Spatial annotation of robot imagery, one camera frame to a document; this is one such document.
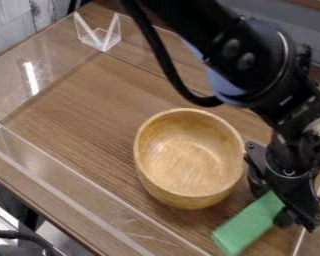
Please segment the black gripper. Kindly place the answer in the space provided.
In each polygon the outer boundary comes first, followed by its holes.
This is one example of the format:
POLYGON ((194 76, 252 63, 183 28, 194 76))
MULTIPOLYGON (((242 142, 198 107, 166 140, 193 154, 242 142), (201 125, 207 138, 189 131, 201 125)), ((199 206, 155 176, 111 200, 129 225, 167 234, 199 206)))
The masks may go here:
POLYGON ((320 227, 320 196, 316 189, 320 163, 318 168, 306 167, 298 146, 282 143, 277 135, 268 146, 249 141, 245 149, 253 195, 261 198, 274 192, 285 204, 274 224, 284 229, 298 224, 313 233, 320 227))

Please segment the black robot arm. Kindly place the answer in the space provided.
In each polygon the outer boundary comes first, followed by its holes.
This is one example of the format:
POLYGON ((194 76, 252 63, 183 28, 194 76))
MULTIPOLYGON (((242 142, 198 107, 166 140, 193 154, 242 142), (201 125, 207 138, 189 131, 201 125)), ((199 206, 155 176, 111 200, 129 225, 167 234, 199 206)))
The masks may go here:
POLYGON ((312 48, 298 47, 276 24, 247 18, 219 0, 125 0, 178 93, 194 104, 235 105, 273 128, 272 142, 246 144, 249 182, 258 196, 273 192, 285 207, 276 224, 320 226, 320 89, 310 76, 312 48), (157 16, 209 67, 211 96, 195 95, 177 71, 150 17, 157 16))

